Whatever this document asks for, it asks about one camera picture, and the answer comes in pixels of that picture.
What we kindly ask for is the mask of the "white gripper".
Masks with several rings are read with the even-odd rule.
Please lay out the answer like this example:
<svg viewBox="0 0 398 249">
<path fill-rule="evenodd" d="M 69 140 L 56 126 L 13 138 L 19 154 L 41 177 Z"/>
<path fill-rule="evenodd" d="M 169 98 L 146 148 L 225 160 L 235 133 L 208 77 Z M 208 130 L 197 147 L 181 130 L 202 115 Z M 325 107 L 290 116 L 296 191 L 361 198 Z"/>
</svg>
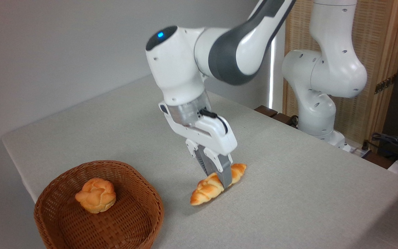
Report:
<svg viewBox="0 0 398 249">
<path fill-rule="evenodd" d="M 232 183 L 231 152 L 237 148 L 237 140 L 229 123 L 220 115 L 202 109 L 195 115 L 194 123 L 185 126 L 176 123 L 164 101 L 159 103 L 171 129 L 186 138 L 192 157 L 196 158 L 207 176 L 216 173 L 224 189 Z"/>
</svg>

